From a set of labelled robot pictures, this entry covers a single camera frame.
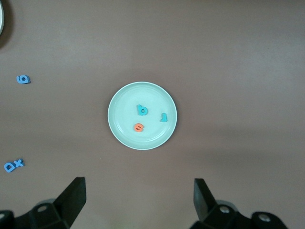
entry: blue letter x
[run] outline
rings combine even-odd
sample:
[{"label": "blue letter x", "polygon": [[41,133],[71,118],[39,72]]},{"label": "blue letter x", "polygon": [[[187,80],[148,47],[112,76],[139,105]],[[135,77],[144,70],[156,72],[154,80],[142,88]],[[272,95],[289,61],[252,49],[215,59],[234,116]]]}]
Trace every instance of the blue letter x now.
[{"label": "blue letter x", "polygon": [[15,163],[15,167],[16,168],[18,168],[18,167],[23,167],[24,166],[24,164],[23,164],[23,162],[22,162],[23,160],[22,159],[19,159],[18,161],[14,161],[14,163]]}]

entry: plate rim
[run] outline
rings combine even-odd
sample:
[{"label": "plate rim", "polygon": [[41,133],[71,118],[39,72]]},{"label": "plate rim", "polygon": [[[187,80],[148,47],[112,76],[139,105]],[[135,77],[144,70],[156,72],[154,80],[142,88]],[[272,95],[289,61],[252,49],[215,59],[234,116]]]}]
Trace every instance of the plate rim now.
[{"label": "plate rim", "polygon": [[[128,86],[130,86],[130,85],[132,85],[132,84],[139,84],[139,83],[150,84],[150,85],[153,85],[153,86],[156,86],[156,87],[160,88],[162,91],[164,91],[164,92],[169,96],[169,98],[171,99],[171,101],[172,101],[172,103],[173,103],[173,105],[174,105],[174,107],[175,107],[175,113],[174,113],[174,114],[175,114],[175,122],[174,122],[173,130],[171,131],[170,135],[169,135],[164,141],[162,141],[160,144],[158,144],[157,146],[149,147],[149,148],[144,148],[144,149],[142,149],[142,148],[136,148],[136,147],[133,147],[133,146],[129,146],[128,144],[126,144],[126,143],[124,143],[123,141],[121,141],[121,140],[116,136],[116,134],[113,132],[112,127],[111,127],[111,125],[110,125],[110,121],[109,121],[110,106],[111,106],[111,104],[113,103],[113,100],[114,100],[114,98],[116,97],[116,95],[117,95],[120,91],[124,90],[125,87],[128,87]],[[109,103],[109,105],[108,105],[107,119],[108,119],[108,125],[109,125],[109,128],[110,128],[112,134],[113,134],[113,135],[115,136],[115,138],[116,138],[119,142],[121,142],[123,145],[125,145],[125,146],[127,146],[127,147],[129,147],[129,148],[131,148],[131,149],[136,149],[136,150],[150,150],[150,149],[155,149],[155,148],[157,148],[157,147],[163,145],[163,144],[164,144],[165,142],[167,142],[168,139],[173,135],[173,133],[174,133],[174,131],[175,131],[175,129],[176,129],[176,126],[177,126],[178,114],[177,114],[177,107],[176,107],[176,104],[175,104],[173,98],[171,97],[171,95],[170,95],[164,88],[162,88],[161,86],[159,86],[159,85],[157,85],[157,84],[155,84],[155,83],[151,83],[151,82],[147,82],[147,81],[137,81],[137,82],[129,83],[129,84],[123,86],[122,88],[120,88],[120,89],[114,94],[114,96],[112,97],[112,99],[110,100],[110,103]]]},{"label": "plate rim", "polygon": [[3,27],[4,27],[4,9],[2,6],[2,3],[0,1],[0,35],[2,33]]}]

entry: blue letter b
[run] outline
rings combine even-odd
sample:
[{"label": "blue letter b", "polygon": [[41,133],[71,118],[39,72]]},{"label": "blue letter b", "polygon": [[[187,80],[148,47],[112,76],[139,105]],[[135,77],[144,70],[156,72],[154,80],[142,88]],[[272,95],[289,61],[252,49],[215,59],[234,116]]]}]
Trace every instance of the blue letter b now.
[{"label": "blue letter b", "polygon": [[147,115],[147,108],[145,106],[138,105],[139,115]]}]

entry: screw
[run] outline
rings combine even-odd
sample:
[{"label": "screw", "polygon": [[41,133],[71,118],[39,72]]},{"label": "screw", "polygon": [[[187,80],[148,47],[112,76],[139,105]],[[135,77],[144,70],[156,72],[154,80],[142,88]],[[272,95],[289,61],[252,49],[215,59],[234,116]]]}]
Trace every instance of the screw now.
[{"label": "screw", "polygon": [[259,214],[258,217],[259,217],[259,219],[260,219],[261,221],[264,221],[264,222],[270,222],[270,221],[271,221],[271,219],[269,218],[269,216],[267,216],[267,215],[265,215],[265,214]]},{"label": "screw", "polygon": [[48,207],[46,205],[44,206],[41,206],[37,209],[38,212],[42,212],[42,211],[45,211]]},{"label": "screw", "polygon": [[230,212],[229,208],[226,207],[226,206],[221,206],[219,209],[222,213],[229,213]]}]

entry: plate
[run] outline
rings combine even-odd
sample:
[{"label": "plate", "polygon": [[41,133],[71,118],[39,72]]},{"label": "plate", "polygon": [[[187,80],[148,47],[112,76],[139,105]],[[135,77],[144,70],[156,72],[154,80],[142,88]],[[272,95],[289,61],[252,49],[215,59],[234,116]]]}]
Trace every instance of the plate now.
[{"label": "plate", "polygon": [[2,33],[3,26],[4,26],[4,11],[0,1],[0,34]]},{"label": "plate", "polygon": [[113,135],[124,145],[138,150],[153,149],[173,134],[177,109],[162,87],[134,82],[121,88],[111,99],[108,123]]}]

